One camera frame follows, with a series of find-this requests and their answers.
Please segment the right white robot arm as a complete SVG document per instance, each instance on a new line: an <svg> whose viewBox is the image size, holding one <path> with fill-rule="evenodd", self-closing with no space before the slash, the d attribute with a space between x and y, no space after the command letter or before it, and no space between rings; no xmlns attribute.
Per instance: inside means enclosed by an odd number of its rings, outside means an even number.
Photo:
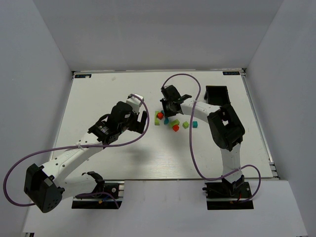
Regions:
<svg viewBox="0 0 316 237"><path fill-rule="evenodd" d="M172 117L177 114L194 115L194 118L208 123L213 141L220 148L223 173L222 186L232 196L244 183L240 165L240 147L245 129L233 109L226 86L206 86L205 102L196 102L191 95L181 96L175 86L162 87L160 100L164 114Z"/></svg>

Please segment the black plastic box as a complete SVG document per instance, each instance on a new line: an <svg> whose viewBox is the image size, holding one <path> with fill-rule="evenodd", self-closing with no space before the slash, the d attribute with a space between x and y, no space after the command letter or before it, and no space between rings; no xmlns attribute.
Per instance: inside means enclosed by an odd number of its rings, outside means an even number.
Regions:
<svg viewBox="0 0 316 237"><path fill-rule="evenodd" d="M204 100L207 104L214 106L223 106L231 103L226 86L207 85Z"/></svg>

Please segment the green arch block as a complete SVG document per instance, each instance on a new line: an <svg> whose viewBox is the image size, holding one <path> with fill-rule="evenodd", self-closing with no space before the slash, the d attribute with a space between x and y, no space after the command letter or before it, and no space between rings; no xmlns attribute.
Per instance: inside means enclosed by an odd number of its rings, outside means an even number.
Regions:
<svg viewBox="0 0 316 237"><path fill-rule="evenodd" d="M155 125L160 125L160 119L158 118L159 113L160 111L155 111L155 119L154 119Z"/></svg>

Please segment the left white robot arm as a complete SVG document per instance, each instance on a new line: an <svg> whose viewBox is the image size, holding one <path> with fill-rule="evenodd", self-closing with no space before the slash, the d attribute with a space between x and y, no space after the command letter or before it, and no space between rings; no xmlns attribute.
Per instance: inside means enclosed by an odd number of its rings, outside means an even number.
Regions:
<svg viewBox="0 0 316 237"><path fill-rule="evenodd" d="M131 94L125 102L119 101L110 114L105 114L88 129L73 148L41 166L32 164L26 171L24 192L43 213L52 211L67 197L107 197L116 200L117 193L105 188L105 181L94 171L84 173L83 179L67 177L91 156L113 145L125 131L144 134L149 125L148 111L139 113L143 97Z"/></svg>

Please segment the green rectangular block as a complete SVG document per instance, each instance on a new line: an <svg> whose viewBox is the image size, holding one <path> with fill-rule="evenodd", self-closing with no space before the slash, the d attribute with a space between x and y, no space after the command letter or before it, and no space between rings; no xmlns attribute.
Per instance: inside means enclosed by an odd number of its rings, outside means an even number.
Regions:
<svg viewBox="0 0 316 237"><path fill-rule="evenodd" d="M172 128L173 126L175 126L175 125L179 125L180 124L180 122L179 122L179 120L178 119L176 119L176 120L172 120L170 123L169 123L169 125L170 125L170 127Z"/></svg>

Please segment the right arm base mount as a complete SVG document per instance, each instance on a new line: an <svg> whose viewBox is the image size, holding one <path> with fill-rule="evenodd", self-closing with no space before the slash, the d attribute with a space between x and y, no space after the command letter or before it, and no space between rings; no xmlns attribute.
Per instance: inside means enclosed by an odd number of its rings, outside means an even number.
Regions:
<svg viewBox="0 0 316 237"><path fill-rule="evenodd" d="M253 201L250 185L244 182L234 193L226 190L223 183L205 183L202 188L206 195L207 210L251 210Z"/></svg>

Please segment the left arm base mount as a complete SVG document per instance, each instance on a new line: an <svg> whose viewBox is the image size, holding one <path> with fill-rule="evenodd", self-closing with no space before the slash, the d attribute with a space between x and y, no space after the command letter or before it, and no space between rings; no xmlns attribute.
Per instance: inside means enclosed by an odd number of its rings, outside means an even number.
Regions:
<svg viewBox="0 0 316 237"><path fill-rule="evenodd" d="M124 182L105 182L103 186L95 188L92 195L74 197L72 209L119 209L124 195Z"/></svg>

